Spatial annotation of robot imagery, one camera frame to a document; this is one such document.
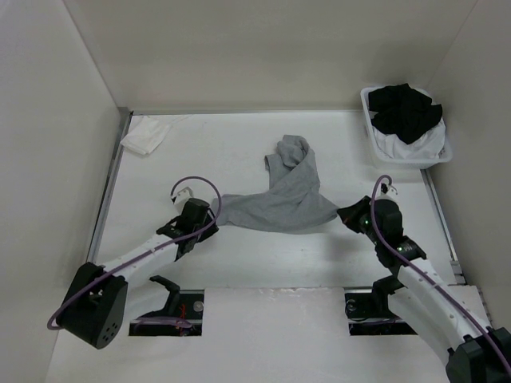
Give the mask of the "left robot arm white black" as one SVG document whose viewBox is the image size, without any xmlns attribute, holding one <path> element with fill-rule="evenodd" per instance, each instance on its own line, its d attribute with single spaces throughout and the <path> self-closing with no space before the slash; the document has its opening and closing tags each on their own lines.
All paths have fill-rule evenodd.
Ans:
<svg viewBox="0 0 511 383">
<path fill-rule="evenodd" d="M 111 343 L 123 322 L 131 335 L 189 333 L 195 327 L 197 296 L 182 294 L 160 270 L 213 236 L 215 218 L 209 203 L 190 198 L 180 215 L 138 248 L 104 265 L 84 263 L 50 324 L 95 349 Z"/>
</svg>

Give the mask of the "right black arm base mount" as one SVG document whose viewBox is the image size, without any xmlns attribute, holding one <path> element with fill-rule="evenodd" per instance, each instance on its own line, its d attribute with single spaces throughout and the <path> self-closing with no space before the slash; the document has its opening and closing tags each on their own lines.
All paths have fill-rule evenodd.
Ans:
<svg viewBox="0 0 511 383">
<path fill-rule="evenodd" d="M 351 336 L 415 335 L 388 306 L 388 298 L 403 285 L 393 276 L 376 281 L 371 290 L 347 290 L 345 315 Z"/>
</svg>

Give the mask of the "grey tank top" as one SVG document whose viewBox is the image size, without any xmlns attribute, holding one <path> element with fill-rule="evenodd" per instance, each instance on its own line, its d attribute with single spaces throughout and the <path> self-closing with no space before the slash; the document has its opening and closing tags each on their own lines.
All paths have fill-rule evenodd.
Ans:
<svg viewBox="0 0 511 383">
<path fill-rule="evenodd" d="M 320 194 L 315 152 L 301 136 L 285 135 L 265 156 L 266 192 L 222 195 L 212 201 L 216 224 L 256 231 L 305 231 L 337 217 L 338 207 Z"/>
</svg>

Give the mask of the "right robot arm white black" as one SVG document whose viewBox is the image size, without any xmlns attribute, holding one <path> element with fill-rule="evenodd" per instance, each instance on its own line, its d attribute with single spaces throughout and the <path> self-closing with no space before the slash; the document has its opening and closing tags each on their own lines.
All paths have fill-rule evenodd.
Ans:
<svg viewBox="0 0 511 383">
<path fill-rule="evenodd" d="M 404 234 L 395 201 L 365 196 L 337 214 L 374 244 L 379 262 L 390 271 L 372 286 L 376 314 L 402 319 L 435 352 L 450 382 L 510 380 L 510 332 L 494 329 L 454 297 L 426 253 Z"/>
</svg>

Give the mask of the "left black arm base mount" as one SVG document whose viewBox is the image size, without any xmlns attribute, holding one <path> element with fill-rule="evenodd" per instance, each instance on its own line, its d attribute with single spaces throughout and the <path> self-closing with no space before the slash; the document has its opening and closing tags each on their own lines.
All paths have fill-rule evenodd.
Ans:
<svg viewBox="0 0 511 383">
<path fill-rule="evenodd" d="M 203 330 L 204 290 L 183 290 L 159 275 L 131 291 L 125 309 L 130 337 L 198 337 Z"/>
</svg>

